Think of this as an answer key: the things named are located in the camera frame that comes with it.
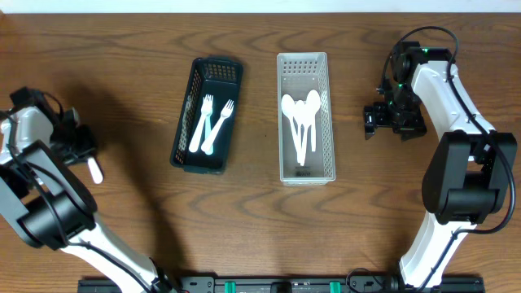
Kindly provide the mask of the white wooden spoon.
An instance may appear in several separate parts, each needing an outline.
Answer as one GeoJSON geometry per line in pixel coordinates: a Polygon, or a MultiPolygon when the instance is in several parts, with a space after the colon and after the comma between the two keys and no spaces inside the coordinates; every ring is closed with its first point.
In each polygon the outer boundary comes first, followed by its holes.
{"type": "Polygon", "coordinates": [[[97,160],[91,156],[87,159],[87,166],[90,171],[90,175],[95,184],[101,184],[104,179],[102,169],[99,167],[97,160]]]}

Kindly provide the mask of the white plastic spoon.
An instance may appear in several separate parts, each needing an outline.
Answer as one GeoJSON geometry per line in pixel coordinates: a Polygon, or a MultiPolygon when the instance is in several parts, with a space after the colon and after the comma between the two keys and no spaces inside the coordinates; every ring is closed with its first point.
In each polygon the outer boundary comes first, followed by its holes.
{"type": "Polygon", "coordinates": [[[315,152],[317,148],[317,127],[316,114],[321,106],[321,97],[316,90],[310,90],[306,99],[306,118],[311,127],[311,151],[315,152]]]}
{"type": "Polygon", "coordinates": [[[302,103],[300,107],[300,124],[303,126],[302,143],[300,148],[300,165],[304,166],[307,144],[308,144],[308,131],[312,122],[314,121],[314,111],[309,107],[307,103],[302,103]]]}
{"type": "Polygon", "coordinates": [[[297,136],[298,143],[300,144],[300,151],[298,154],[298,163],[301,166],[304,166],[305,162],[305,153],[306,153],[306,145],[307,145],[307,131],[308,131],[308,108],[303,100],[299,100],[296,102],[296,113],[294,115],[296,123],[297,123],[297,136]]]}
{"type": "Polygon", "coordinates": [[[298,136],[296,132],[296,127],[294,123],[294,110],[295,110],[295,101],[289,94],[284,94],[282,96],[282,113],[289,120],[291,135],[294,143],[294,147],[296,149],[297,157],[300,157],[300,144],[298,142],[298,136]]]}

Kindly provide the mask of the mint green fork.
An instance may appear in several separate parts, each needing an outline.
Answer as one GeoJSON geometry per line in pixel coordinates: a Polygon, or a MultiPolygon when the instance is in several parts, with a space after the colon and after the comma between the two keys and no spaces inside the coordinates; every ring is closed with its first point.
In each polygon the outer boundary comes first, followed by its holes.
{"type": "MultiPolygon", "coordinates": [[[[206,116],[204,123],[204,139],[207,139],[212,132],[211,115],[206,116]]],[[[205,152],[206,155],[213,153],[213,146],[210,146],[205,152]]]]}

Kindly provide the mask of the white wooden fork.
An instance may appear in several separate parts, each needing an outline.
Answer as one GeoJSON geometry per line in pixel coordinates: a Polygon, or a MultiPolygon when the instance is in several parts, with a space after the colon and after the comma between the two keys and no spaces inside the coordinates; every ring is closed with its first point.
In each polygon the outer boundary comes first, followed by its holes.
{"type": "Polygon", "coordinates": [[[189,151],[191,153],[195,153],[199,149],[200,139],[204,130],[204,123],[206,119],[212,114],[213,110],[213,96],[211,94],[206,94],[203,98],[203,103],[200,110],[199,121],[196,125],[195,132],[192,136],[189,145],[189,151]]]}
{"type": "Polygon", "coordinates": [[[203,152],[205,152],[210,146],[213,146],[213,143],[215,142],[217,135],[219,134],[219,131],[224,124],[225,120],[229,117],[231,117],[231,114],[234,110],[234,101],[232,99],[229,99],[225,106],[221,110],[221,115],[217,123],[212,128],[212,132],[210,136],[204,140],[201,149],[203,152]]]}

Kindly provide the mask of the black perforated plastic basket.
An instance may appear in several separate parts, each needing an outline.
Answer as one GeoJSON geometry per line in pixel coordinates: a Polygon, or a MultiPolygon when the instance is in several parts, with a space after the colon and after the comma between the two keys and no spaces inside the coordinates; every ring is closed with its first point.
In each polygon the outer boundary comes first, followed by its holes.
{"type": "Polygon", "coordinates": [[[243,65],[224,56],[209,56],[194,59],[177,124],[170,164],[190,173],[219,174],[225,171],[229,156],[234,118],[239,109],[239,92],[243,76],[243,65]],[[190,141],[199,121],[203,98],[206,94],[213,96],[211,114],[212,128],[220,118],[221,110],[229,99],[234,101],[231,117],[222,125],[215,142],[213,153],[206,155],[201,146],[204,142],[204,130],[199,149],[195,153],[189,151],[190,141]]]}

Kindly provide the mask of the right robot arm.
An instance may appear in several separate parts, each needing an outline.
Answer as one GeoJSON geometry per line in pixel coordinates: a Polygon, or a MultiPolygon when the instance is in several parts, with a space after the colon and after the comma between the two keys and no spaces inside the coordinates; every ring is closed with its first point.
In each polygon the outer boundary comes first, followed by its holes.
{"type": "Polygon", "coordinates": [[[419,42],[399,41],[388,63],[392,77],[378,89],[384,97],[364,109],[366,138],[389,128],[406,141],[422,137],[425,107],[439,143],[422,180],[426,209],[410,249],[399,261],[400,282],[384,290],[439,290],[442,274],[458,245],[498,212],[514,190],[512,167],[517,141],[487,122],[458,74],[454,53],[419,42]]]}

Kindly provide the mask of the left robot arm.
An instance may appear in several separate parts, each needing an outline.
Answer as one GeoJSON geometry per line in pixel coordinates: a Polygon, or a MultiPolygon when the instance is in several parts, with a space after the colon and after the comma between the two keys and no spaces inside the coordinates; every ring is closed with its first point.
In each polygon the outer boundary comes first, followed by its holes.
{"type": "Polygon", "coordinates": [[[53,109],[53,95],[22,87],[1,113],[1,214],[30,247],[76,256],[123,292],[179,292],[153,261],[103,222],[93,195],[70,170],[85,163],[103,181],[98,144],[75,108],[53,109]]]}

